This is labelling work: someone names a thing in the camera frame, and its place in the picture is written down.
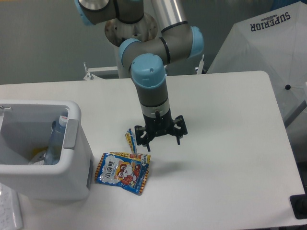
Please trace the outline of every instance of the gray floor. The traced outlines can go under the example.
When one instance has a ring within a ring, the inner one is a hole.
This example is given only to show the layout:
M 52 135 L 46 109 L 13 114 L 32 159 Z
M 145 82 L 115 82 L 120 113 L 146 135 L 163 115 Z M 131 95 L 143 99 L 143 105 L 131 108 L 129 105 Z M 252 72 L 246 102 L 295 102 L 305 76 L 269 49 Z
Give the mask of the gray floor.
M 267 12 L 272 0 L 183 0 L 190 25 L 205 40 L 209 67 L 236 22 Z M 155 17 L 151 2 L 145 11 Z M 83 25 L 73 0 L 0 1 L 0 84 L 77 81 L 89 68 L 115 66 L 104 23 Z M 193 74 L 199 57 L 168 67 L 170 75 Z

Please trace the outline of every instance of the bottle cap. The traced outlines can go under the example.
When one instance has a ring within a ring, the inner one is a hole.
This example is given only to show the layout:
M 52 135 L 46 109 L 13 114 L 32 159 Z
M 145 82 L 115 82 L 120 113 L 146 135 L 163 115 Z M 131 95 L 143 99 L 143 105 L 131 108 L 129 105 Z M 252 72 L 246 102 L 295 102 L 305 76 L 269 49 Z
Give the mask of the bottle cap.
M 66 124 L 67 124 L 67 117 L 66 117 L 66 116 L 60 116 L 60 117 L 59 117 L 59 124 L 60 124 L 61 126 L 66 127 Z

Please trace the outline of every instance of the colorful snack package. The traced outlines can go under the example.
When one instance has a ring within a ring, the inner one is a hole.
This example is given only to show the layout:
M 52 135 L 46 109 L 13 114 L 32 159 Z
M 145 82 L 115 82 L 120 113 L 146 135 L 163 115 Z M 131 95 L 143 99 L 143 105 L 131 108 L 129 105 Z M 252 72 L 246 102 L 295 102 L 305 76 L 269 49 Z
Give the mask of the colorful snack package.
M 95 172 L 95 182 L 119 186 L 141 195 L 145 187 L 150 155 L 126 152 L 104 153 Z
M 134 133 L 131 131 L 131 128 L 125 134 L 126 140 L 130 146 L 131 152 L 137 154 L 136 150 L 136 139 Z

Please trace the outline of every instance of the umbrella rib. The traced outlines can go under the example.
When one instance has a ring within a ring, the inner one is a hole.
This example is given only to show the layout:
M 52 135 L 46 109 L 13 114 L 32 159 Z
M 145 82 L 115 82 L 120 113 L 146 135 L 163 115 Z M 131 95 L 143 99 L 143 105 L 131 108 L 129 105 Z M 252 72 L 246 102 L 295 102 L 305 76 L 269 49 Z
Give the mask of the umbrella rib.
M 300 12 L 301 12 L 301 7 L 298 8 L 298 13 L 297 13 L 296 19 L 295 19 L 295 39 L 294 39 L 294 47 L 292 49 L 292 59 L 291 59 L 291 64 L 290 64 L 288 82 L 290 82 L 290 77 L 291 77 L 291 73 L 292 73 L 292 65 L 293 65 L 294 51 L 295 51 L 295 47 L 296 47 L 296 38 L 297 38 L 297 19 L 298 19 Z

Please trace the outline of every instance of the plastic bottle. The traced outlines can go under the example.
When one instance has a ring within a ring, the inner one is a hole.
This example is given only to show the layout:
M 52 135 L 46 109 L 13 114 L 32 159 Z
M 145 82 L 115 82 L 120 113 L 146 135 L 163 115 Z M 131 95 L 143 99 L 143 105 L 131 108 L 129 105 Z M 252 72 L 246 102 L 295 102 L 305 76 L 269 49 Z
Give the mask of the plastic bottle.
M 53 165 L 59 162 L 62 152 L 66 124 L 67 117 L 60 116 L 59 121 L 57 121 L 55 127 L 53 127 L 51 137 L 49 139 L 44 165 Z

